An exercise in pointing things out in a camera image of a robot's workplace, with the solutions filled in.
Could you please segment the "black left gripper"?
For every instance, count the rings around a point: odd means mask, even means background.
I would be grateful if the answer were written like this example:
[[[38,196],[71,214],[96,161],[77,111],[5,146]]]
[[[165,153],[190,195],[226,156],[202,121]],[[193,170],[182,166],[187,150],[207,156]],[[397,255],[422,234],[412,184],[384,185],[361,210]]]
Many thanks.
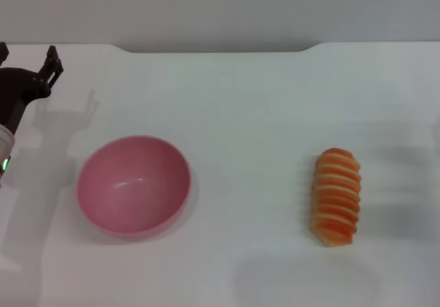
[[[8,47],[0,42],[0,62],[8,57]],[[50,45],[38,73],[21,68],[1,69],[1,125],[15,133],[25,109],[31,102],[48,98],[64,72],[57,49]]]

